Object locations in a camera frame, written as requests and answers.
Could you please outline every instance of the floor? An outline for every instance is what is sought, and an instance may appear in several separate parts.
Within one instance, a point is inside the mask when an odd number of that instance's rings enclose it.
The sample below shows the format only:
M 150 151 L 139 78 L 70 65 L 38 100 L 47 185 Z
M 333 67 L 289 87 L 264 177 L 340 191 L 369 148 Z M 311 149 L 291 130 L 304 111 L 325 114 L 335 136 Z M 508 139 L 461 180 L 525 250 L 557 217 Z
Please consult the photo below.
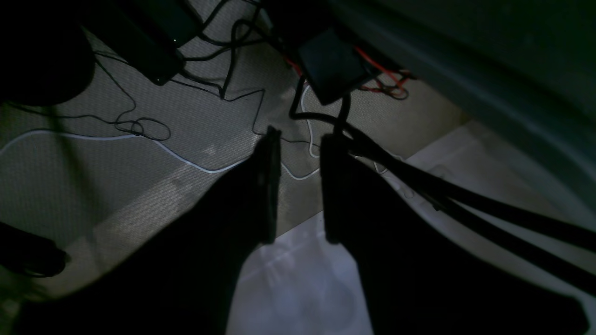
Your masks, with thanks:
M 203 17 L 217 2 L 191 1 Z M 245 2 L 231 2 L 206 33 L 228 39 L 234 20 L 249 17 L 253 10 Z M 110 52 L 91 34 L 89 39 L 95 50 Z M 198 39 L 181 48 L 187 56 L 212 51 L 212 46 Z M 190 64 L 188 69 L 221 81 L 227 57 Z M 99 60 L 134 103 L 97 67 L 94 81 L 84 93 L 57 106 L 60 115 L 95 114 L 113 120 L 136 106 L 127 117 L 152 117 L 167 124 L 172 136 L 162 144 L 207 170 L 228 166 L 252 152 L 259 138 L 251 130 L 255 118 L 257 132 L 272 125 L 282 130 L 285 138 L 309 139 L 306 122 L 287 117 L 297 76 L 267 45 L 243 48 L 228 93 L 236 97 L 265 88 L 258 115 L 258 95 L 227 103 L 172 82 L 155 86 L 125 64 L 108 58 Z M 406 88 L 410 92 L 406 101 L 354 92 L 349 122 L 385 149 L 407 158 L 468 121 L 464 112 L 422 80 L 410 81 Z M 338 106 L 322 107 L 309 92 L 305 109 L 333 114 Z M 60 124 L 67 132 L 89 137 L 123 135 L 93 119 L 61 120 Z M 317 122 L 312 124 L 316 143 L 329 129 Z M 51 126 L 44 117 L 6 105 L 0 109 L 0 221 L 55 240 L 72 258 L 61 275 L 34 283 L 0 272 L 0 288 L 19 287 L 5 291 L 11 292 L 2 305 L 6 315 L 14 313 L 12 302 L 25 294 L 38 299 L 63 296 L 109 271 L 192 206 L 219 176 L 182 162 L 141 137 L 97 141 L 38 132 L 15 140 L 32 129 Z M 160 137 L 164 128 L 147 125 L 147 132 Z M 318 167 L 318 160 L 309 155 L 308 144 L 283 143 L 282 151 L 282 161 L 295 177 L 306 176 Z M 278 235 L 321 210 L 318 173 L 296 180 L 282 172 Z

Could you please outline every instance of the white cable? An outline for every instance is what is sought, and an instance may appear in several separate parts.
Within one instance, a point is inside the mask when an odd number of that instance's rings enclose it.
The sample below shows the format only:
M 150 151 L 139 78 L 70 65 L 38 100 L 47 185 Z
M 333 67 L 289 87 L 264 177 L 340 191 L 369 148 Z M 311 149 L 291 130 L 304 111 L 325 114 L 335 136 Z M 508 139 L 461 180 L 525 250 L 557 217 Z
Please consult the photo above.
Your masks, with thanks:
M 3 155 L 10 147 L 12 147 L 15 143 L 33 136 L 33 135 L 41 135 L 41 134 L 54 134 L 54 135 L 58 135 L 58 136 L 62 136 L 62 137 L 68 137 L 68 138 L 76 138 L 76 139 L 87 139 L 90 141 L 115 141 L 118 139 L 125 139 L 125 138 L 133 138 L 133 137 L 138 137 L 137 135 L 134 134 L 128 134 L 128 135 L 120 135 L 120 136 L 111 136 L 111 137 L 96 137 L 96 136 L 85 136 L 85 135 L 76 135 L 76 134 L 69 134 L 69 133 L 64 133 L 64 132 L 56 132 L 56 131 L 50 131 L 50 130 L 44 130 L 44 129 L 38 129 L 38 130 L 34 130 L 34 131 L 29 131 L 29 132 L 25 132 L 13 139 L 11 139 L 8 143 L 6 143 L 1 149 L 0 149 L 0 156 Z M 172 157 L 174 157 L 175 159 L 178 159 L 180 162 L 186 163 L 200 171 L 203 171 L 205 173 L 221 173 L 227 170 L 230 170 L 231 168 L 233 168 L 236 165 L 239 165 L 240 163 L 244 162 L 245 160 L 247 160 L 247 158 L 243 158 L 231 165 L 222 167 L 221 169 L 216 169 L 216 170 L 208 170 L 205 169 L 204 167 L 201 167 L 199 165 L 196 165 L 195 163 L 185 159 L 184 157 L 176 154 L 174 151 L 172 151 L 170 148 L 168 148 L 167 146 L 165 146 L 163 143 L 161 143 L 160 141 L 153 141 L 151 140 L 153 143 L 157 144 L 160 148 L 162 148 L 165 152 L 167 152 L 168 154 L 170 154 Z M 304 180 L 307 178 L 310 178 L 312 175 L 316 174 L 317 172 L 319 172 L 319 169 L 314 170 L 313 172 L 307 174 L 306 176 L 303 177 L 297 177 L 295 176 L 292 172 L 290 172 L 290 170 L 288 169 L 288 167 L 282 163 L 281 166 L 285 169 L 285 171 L 290 175 L 290 177 L 294 178 L 295 180 Z
M 300 108 L 302 108 L 302 113 L 306 113 L 306 109 L 304 107 L 304 97 L 306 96 L 306 93 L 308 92 L 308 90 L 311 88 L 311 86 L 307 86 L 304 89 L 304 92 L 302 92 L 302 98 L 300 98 Z M 314 153 L 312 153 L 312 145 L 314 142 L 314 138 L 312 136 L 312 125 L 311 125 L 311 121 L 310 120 L 306 120 L 306 124 L 308 125 L 308 134 L 310 135 L 310 140 L 309 140 L 309 144 L 308 144 L 308 152 L 311 154 L 312 158 L 319 158 L 319 155 L 315 155 Z

